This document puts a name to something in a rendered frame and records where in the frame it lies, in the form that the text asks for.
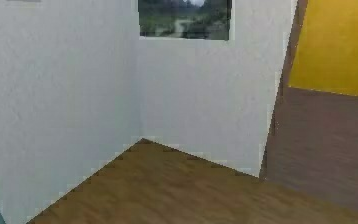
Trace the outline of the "framed landscape picture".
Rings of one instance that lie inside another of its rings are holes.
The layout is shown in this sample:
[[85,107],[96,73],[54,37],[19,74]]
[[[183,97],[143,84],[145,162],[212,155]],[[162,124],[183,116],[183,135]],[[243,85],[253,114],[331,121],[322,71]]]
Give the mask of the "framed landscape picture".
[[228,41],[232,0],[138,0],[142,37]]

